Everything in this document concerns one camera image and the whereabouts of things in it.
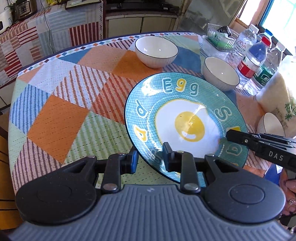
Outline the person's hand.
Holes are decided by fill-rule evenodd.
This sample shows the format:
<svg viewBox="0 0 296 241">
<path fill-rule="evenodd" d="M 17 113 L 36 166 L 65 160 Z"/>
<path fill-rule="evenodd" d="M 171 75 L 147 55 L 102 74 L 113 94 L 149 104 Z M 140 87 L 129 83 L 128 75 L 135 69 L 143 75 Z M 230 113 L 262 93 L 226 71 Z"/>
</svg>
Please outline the person's hand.
<svg viewBox="0 0 296 241">
<path fill-rule="evenodd" d="M 286 198 L 285 207 L 282 211 L 283 215 L 291 215 L 295 213 L 295 179 L 289 179 L 286 169 L 282 169 L 280 174 L 280 188 L 283 190 Z"/>
</svg>

